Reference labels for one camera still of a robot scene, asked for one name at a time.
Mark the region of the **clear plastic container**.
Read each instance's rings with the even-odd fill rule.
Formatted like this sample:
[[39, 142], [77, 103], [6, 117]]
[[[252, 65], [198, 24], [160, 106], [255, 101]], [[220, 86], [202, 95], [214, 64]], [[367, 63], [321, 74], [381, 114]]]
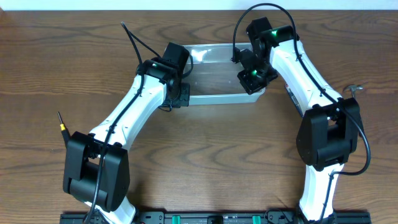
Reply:
[[184, 46], [192, 56], [184, 72], [191, 71], [184, 83], [190, 84], [189, 105], [220, 105], [255, 103], [265, 88], [251, 95], [239, 82], [237, 74], [243, 70], [233, 63], [232, 44], [197, 44]]

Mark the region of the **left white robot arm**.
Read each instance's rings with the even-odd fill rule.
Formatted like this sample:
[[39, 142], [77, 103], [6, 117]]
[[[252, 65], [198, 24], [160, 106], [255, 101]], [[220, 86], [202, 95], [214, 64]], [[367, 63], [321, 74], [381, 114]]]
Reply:
[[61, 124], [66, 147], [63, 191], [90, 206], [82, 223], [96, 217], [106, 223], [132, 223], [136, 208], [127, 199], [129, 150], [149, 116], [158, 108], [178, 108], [189, 101], [185, 65], [191, 56], [146, 60], [127, 95], [88, 134], [70, 134]]

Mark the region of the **silver combination wrench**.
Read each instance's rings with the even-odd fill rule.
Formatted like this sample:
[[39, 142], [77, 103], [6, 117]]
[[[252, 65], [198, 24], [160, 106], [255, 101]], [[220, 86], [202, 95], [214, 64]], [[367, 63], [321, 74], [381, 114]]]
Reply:
[[353, 98], [355, 98], [356, 97], [356, 91], [362, 90], [362, 89], [363, 89], [363, 85], [352, 84], [352, 85], [348, 85], [348, 86], [344, 87], [343, 88], [343, 92], [350, 91], [351, 92], [351, 96]]

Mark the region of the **precision screwdriver set case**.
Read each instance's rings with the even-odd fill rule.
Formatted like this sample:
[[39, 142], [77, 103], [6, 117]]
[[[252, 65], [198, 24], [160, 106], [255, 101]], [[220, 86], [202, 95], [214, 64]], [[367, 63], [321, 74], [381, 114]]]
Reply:
[[287, 94], [289, 95], [290, 99], [292, 100], [293, 104], [295, 105], [299, 115], [301, 117], [303, 117], [303, 113], [302, 113], [302, 109], [300, 107], [300, 104], [299, 104], [298, 100], [296, 99], [295, 95], [293, 94], [292, 90], [290, 89], [289, 85], [286, 83], [284, 86], [285, 86], [285, 89], [287, 91]]

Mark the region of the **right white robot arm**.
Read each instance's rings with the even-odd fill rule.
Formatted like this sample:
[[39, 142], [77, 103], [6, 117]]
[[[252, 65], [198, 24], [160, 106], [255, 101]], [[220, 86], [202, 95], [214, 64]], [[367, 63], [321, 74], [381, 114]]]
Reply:
[[361, 117], [358, 102], [344, 99], [320, 75], [307, 57], [292, 26], [273, 28], [266, 17], [246, 28], [252, 48], [234, 47], [234, 62], [241, 63], [240, 84], [248, 95], [277, 77], [302, 122], [296, 147], [306, 165], [305, 185], [296, 223], [338, 223], [333, 195], [340, 172], [356, 150]]

